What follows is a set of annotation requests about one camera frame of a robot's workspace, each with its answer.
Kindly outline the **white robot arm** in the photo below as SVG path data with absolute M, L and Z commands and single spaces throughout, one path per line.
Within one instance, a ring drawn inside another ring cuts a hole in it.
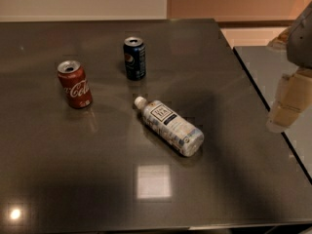
M 273 133 L 289 128 L 312 104 L 312 2 L 293 22 L 286 43 L 287 59 L 297 66 L 279 81 L 266 126 Z

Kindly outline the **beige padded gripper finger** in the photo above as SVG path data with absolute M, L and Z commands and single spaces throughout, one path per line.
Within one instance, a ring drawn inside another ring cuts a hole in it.
M 266 126 L 270 132 L 281 133 L 312 104 L 312 69 L 299 67 L 292 75 L 279 81 L 275 101 L 268 113 Z

